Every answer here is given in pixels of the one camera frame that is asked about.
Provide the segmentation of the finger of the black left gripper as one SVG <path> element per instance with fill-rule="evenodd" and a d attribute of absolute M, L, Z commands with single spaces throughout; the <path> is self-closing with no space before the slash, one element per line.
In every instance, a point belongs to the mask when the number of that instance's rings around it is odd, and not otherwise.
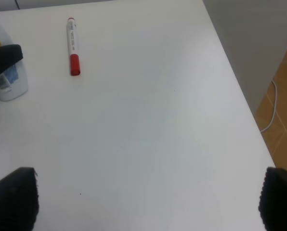
<path fill-rule="evenodd" d="M 23 95 L 23 53 L 18 44 L 0 46 L 0 95 Z"/>

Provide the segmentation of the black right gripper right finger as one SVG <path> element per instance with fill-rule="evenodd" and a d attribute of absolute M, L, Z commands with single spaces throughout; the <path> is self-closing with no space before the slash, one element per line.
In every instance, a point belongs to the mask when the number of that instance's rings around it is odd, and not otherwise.
<path fill-rule="evenodd" d="M 267 231 L 287 231 L 287 170 L 267 168 L 258 209 Z"/>

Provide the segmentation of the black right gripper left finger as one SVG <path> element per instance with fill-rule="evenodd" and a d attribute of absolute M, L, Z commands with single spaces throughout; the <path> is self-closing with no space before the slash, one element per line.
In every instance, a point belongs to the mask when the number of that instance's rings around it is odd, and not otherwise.
<path fill-rule="evenodd" d="M 35 169 L 20 167 L 0 180 L 0 231 L 31 231 L 39 213 Z"/>

